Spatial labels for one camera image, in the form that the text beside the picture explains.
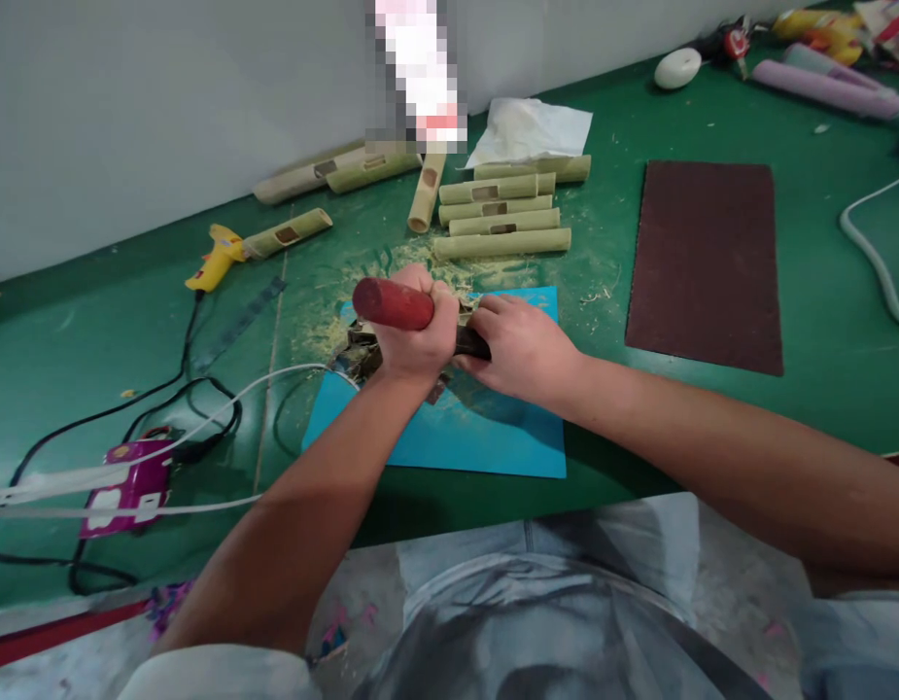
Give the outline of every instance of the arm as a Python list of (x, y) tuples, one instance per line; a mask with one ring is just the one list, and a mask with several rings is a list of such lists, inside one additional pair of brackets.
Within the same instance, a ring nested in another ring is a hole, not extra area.
[(375, 329), (383, 366), (229, 533), (155, 653), (208, 644), (303, 653), (385, 462), (455, 347), (459, 304), (445, 285), (419, 265), (395, 279), (433, 295), (429, 327)]
[(899, 578), (899, 468), (746, 403), (579, 353), (542, 311), (485, 297), (489, 387), (611, 439), (754, 537), (834, 570)]

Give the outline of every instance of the bamboo piece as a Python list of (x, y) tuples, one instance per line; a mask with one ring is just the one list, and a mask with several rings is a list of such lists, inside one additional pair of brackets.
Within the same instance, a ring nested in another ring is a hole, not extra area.
[(437, 238), (432, 254), (438, 261), (457, 258), (490, 258), (527, 253), (567, 251), (572, 243), (571, 228), (501, 233), (488, 236)]
[(443, 185), (439, 188), (439, 199), (443, 204), (470, 204), (491, 199), (535, 197), (539, 194), (537, 191), (539, 177), (539, 175), (522, 175), (516, 178), (471, 180), (456, 185)]
[(456, 219), (474, 219), (499, 214), (520, 214), (525, 211), (549, 209), (553, 206), (552, 194), (527, 199), (502, 199), (500, 201), (473, 202), (471, 204), (446, 204), (439, 207), (439, 222), (443, 226)]
[(348, 146), (327, 151), (324, 154), (302, 160), (262, 180), (252, 192), (263, 204), (278, 204), (292, 196), (316, 190), (326, 184), (330, 172), (350, 167), (367, 158), (373, 158), (364, 150), (364, 141), (354, 141)]
[(329, 214), (322, 209), (313, 209), (276, 227), (249, 236), (242, 241), (242, 247), (250, 258), (264, 260), (330, 226), (332, 219)]
[(423, 161), (423, 172), (417, 183), (417, 192), (410, 205), (410, 216), (407, 225), (415, 233), (426, 233), (430, 230), (432, 210), (436, 205), (436, 192), (442, 180), (442, 170), (446, 166), (445, 154), (427, 154)]
[(394, 177), (407, 170), (413, 170), (423, 164), (417, 154), (387, 154), (370, 157), (364, 163), (342, 170), (336, 170), (326, 176), (326, 184), (336, 194), (344, 194), (363, 188), (379, 180)]
[(556, 173), (543, 173), (536, 176), (536, 193), (552, 194), (556, 191)]
[(498, 235), (525, 230), (559, 228), (559, 209), (501, 214), (475, 219), (456, 219), (449, 222), (449, 235)]
[(476, 165), (475, 180), (516, 177), (531, 173), (556, 173), (556, 182), (585, 182), (592, 169), (591, 156), (541, 158), (525, 163), (486, 163)]

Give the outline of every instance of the red chisel handle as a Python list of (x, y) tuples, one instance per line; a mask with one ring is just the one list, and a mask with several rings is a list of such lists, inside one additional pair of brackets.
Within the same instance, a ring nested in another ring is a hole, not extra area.
[[(430, 324), (435, 307), (430, 295), (391, 280), (365, 277), (352, 293), (355, 313), (371, 323), (402, 331), (422, 331)], [(470, 328), (456, 333), (456, 355), (491, 360), (488, 343)]]
[(430, 295), (376, 277), (365, 277), (356, 285), (352, 305), (366, 321), (402, 331), (422, 331), (435, 311)]

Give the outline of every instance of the green workbench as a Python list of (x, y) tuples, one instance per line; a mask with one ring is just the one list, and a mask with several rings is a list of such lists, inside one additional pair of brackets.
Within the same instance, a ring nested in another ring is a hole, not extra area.
[[(586, 146), (594, 158), (590, 179), (556, 192), (564, 226), (572, 228), (566, 255), (449, 265), (435, 268), (434, 275), (476, 292), (554, 285), (562, 327), (584, 352), (756, 403), (869, 450), (899, 450), (899, 326), (883, 307), (870, 266), (837, 227), (844, 206), (899, 177), (899, 127), (845, 117), (711, 68), (689, 87), (662, 93), (650, 84), (654, 65), (647, 61), (541, 96), (595, 115)], [(899, 89), (898, 77), (881, 78)], [(821, 123), (830, 129), (813, 134)], [(484, 115), (471, 120), (470, 146), (484, 125)], [(784, 377), (625, 347), (640, 193), (650, 159), (773, 168)], [(444, 183), (463, 179), (455, 169), (463, 162), (463, 156), (450, 157)], [(343, 196), (320, 190), (297, 199), (295, 212), (323, 207), (334, 227), (269, 261), (237, 264), (205, 299), (194, 339), (198, 351), (273, 276), (288, 283), (212, 373), (237, 391), (273, 369), (324, 363), (342, 339), (338, 310), (357, 280), (389, 275), (414, 261), (432, 264), (429, 237), (405, 227), (417, 177), (411, 172)], [(248, 196), (1, 284), (0, 487), (41, 435), (174, 372), (192, 305), (183, 283), (209, 251), (211, 223), (247, 236), (290, 215), (290, 204), (271, 208)], [(864, 207), (858, 220), (863, 228), (899, 230), (899, 192)], [(170, 505), (239, 499), (270, 485), (299, 454), (319, 384), (318, 376), (299, 372), (247, 396), (234, 440), (206, 463), (175, 475)], [(201, 389), (192, 404), (163, 411), (156, 423), (191, 428), (199, 412), (219, 404), (221, 397)], [(139, 409), (61, 437), (28, 473), (98, 465)], [(640, 459), (575, 426), (566, 426), (566, 449), (564, 480), (389, 468), (356, 544), (677, 489)], [(79, 507), (84, 500), (59, 498), (51, 505)], [(187, 578), (242, 513), (170, 517), (143, 537), (91, 542), (86, 559), (147, 582)], [(77, 520), (1, 521), (0, 550), (68, 557), (79, 527)], [(0, 565), (0, 609), (66, 594), (63, 569)]]

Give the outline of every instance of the white round object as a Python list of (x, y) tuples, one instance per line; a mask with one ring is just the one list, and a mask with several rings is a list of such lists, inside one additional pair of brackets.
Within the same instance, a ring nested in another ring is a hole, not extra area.
[(702, 67), (702, 55), (695, 49), (678, 49), (663, 57), (653, 80), (662, 89), (687, 86)]

